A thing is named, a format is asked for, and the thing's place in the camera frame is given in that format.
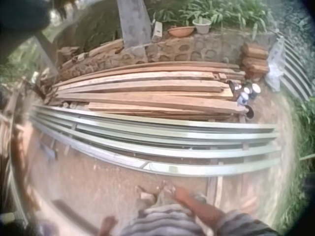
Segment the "striped shirt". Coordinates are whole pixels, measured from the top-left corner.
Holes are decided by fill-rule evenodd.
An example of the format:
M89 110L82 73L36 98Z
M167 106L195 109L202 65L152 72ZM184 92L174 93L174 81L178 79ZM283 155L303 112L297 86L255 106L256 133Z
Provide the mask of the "striped shirt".
M232 211L215 228L219 236L277 236L266 224L248 214ZM120 236L205 236L192 212L180 204L141 210Z

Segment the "terracotta pot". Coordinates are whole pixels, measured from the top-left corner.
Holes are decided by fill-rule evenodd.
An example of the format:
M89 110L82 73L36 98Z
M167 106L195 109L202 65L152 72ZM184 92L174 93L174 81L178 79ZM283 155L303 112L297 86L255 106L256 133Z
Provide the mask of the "terracotta pot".
M168 32L171 36L182 38L190 35L194 29L195 29L194 26L176 27L169 29Z

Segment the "concrete pillar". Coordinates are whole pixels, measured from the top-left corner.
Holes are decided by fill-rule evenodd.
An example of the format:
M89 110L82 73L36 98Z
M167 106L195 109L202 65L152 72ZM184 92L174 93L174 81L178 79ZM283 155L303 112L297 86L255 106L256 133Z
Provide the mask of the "concrete pillar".
M45 61L46 65L49 67L50 73L53 75L58 75L57 69L57 48L49 42L42 32L37 32L35 35L35 42L37 44L37 49Z
M143 0L117 0L124 47L151 42L151 21Z

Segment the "hand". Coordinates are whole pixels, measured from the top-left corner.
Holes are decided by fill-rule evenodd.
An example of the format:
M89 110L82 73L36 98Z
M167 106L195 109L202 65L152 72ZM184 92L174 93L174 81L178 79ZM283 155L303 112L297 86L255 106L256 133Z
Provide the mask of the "hand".
M183 187L175 186L174 199L185 203L190 198L189 191Z
M103 219L98 235L99 236L108 236L111 230L118 223L114 216L107 216Z

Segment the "metal rail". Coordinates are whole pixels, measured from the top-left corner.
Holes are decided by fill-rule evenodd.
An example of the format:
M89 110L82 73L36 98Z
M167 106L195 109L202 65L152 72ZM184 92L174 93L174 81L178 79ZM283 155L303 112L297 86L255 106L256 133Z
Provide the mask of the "metal rail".
M44 119L53 123L57 123L63 126L72 127L73 123L66 120L61 120L57 118L52 118L45 115L37 115L36 117L40 119ZM156 138L151 137L147 135L134 135L134 134L126 134L123 132L113 132L108 131L96 127L91 127L88 125L78 124L76 130L84 131L87 133L91 133L94 135L101 135L103 137L109 137L109 138L115 138L122 141L129 141L129 142L135 142L135 143L142 143L142 144L148 144L148 145L164 145L164 146L179 146L179 147L201 147L201 146L228 146L228 145L242 145L242 142L219 142L219 141L195 141L195 140L183 140L183 139L177 139L177 138Z
M277 38L284 36L282 33L277 34ZM308 79L299 57L294 51L294 46L284 39L285 46L285 69L281 83L294 96L301 100L309 100L312 96L312 84Z
M107 114L101 112L91 112L91 111L82 111L75 109L67 109L60 107L51 107L51 106L37 106L35 107L40 109L47 109L51 111L59 111L64 113L72 113L76 115L90 116L95 118L102 118L102 120L113 120L115 122L126 122L126 123L138 123L148 125L162 125L164 127L173 127L178 126L181 128L195 128L202 130L211 130L211 129L224 129L231 130L232 132L272 132L276 129L276 125L273 124L242 124L242 123L224 123L224 122L201 122L201 121L190 121L190 120L174 120L174 119L162 119L162 118L145 118L145 117L133 117L133 116L124 116L124 115L115 115Z
M65 128L45 120L37 120L42 124L59 130L63 133L71 134L83 140L100 144L109 148L118 150L130 151L134 153L147 154L153 156L176 157L176 158L236 158L245 156L262 155L280 150L273 145L266 145L262 147L251 147L249 150L239 149L221 149L221 150L193 150L193 149L173 149L162 147L150 147L137 144L129 144L110 139L96 137L94 135L84 134L72 129Z
M47 135L66 145L71 145L74 149L81 151L89 156L129 169L153 174L183 177L230 176L263 170L280 163L280 158L222 166L179 165L147 161L93 147L91 145L60 134L57 131L50 129L35 120L33 120L32 122L38 129L40 129Z
M226 134L226 133L195 133L195 132L178 132L178 131L168 131L168 130L159 130L156 128L146 128L145 126L126 126L114 123L107 123L105 121L90 120L86 118L76 118L70 117L62 114L57 114L53 112L47 112L38 110L40 114L45 114L53 118L60 118L63 120L72 121L75 123L85 124L94 126L97 128L102 128L109 131L124 132L131 135L147 135L150 137L163 137L167 138L181 138L185 140L220 140L220 141L248 141L250 143L255 143L256 140L261 142L261 140L272 140L275 139L277 133L263 133L263 134Z

